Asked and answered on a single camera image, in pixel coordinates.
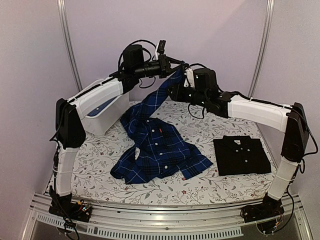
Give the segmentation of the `blue plaid long sleeve shirt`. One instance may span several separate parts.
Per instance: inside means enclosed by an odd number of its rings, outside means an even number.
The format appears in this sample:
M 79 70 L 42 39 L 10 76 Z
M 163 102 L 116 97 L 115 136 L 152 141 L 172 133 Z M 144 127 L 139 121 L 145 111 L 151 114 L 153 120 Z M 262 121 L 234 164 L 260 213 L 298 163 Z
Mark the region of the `blue plaid long sleeve shirt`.
M 212 166 L 195 145 L 183 140 L 174 125 L 151 117 L 167 99 L 168 88 L 183 83 L 184 77 L 182 70 L 177 70 L 121 116 L 120 122 L 134 145 L 110 170 L 114 178 L 127 185 L 144 184 L 181 172 L 188 180 Z

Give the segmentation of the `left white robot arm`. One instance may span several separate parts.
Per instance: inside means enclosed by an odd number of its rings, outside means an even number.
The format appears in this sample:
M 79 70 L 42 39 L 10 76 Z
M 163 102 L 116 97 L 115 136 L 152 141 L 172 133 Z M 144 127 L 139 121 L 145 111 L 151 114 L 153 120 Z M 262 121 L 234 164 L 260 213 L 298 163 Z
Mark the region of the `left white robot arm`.
M 145 60 L 145 48 L 138 42 L 131 43 L 121 53 L 116 72 L 94 81 L 75 96 L 56 102 L 56 132 L 52 141 L 57 143 L 57 153 L 54 183 L 49 190 L 52 198 L 70 197 L 74 161 L 86 133 L 103 135 L 129 108 L 129 91 L 140 79 L 163 79 L 183 65 L 182 60 L 165 55 L 165 44 L 160 40 L 154 55 Z

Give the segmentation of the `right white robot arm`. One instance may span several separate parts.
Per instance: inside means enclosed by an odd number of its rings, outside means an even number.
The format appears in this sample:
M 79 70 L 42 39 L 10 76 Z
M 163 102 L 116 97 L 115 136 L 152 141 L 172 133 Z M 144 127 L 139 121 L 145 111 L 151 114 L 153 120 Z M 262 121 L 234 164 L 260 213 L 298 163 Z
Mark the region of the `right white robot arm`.
M 278 210 L 276 201 L 294 181 L 306 155 L 311 133 L 303 106 L 298 102 L 281 105 L 249 98 L 238 91 L 222 91 L 215 71 L 209 68 L 188 67 L 182 72 L 182 82 L 170 84 L 167 92 L 173 101 L 198 105 L 219 117 L 248 120 L 284 133 L 280 165 L 264 197 L 266 201 L 258 208 L 262 218 L 274 214 Z

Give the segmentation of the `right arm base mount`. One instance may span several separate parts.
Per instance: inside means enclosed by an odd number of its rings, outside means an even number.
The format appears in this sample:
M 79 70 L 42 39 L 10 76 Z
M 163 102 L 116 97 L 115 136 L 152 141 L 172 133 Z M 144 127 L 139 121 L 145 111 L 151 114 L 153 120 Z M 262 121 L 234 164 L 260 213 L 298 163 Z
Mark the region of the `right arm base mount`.
M 260 203 L 246 205 L 241 208 L 240 216 L 245 223 L 256 222 L 257 229 L 264 235 L 274 234 L 283 221 L 284 208 L 282 204 Z

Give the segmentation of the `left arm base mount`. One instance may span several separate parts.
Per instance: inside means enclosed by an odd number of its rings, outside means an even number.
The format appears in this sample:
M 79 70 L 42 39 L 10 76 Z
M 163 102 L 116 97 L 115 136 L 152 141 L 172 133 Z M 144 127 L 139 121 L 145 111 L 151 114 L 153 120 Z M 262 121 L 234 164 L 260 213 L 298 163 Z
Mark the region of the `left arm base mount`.
M 88 223 L 92 215 L 92 204 L 83 200 L 72 202 L 63 197 L 52 200 L 48 212 L 52 215 Z

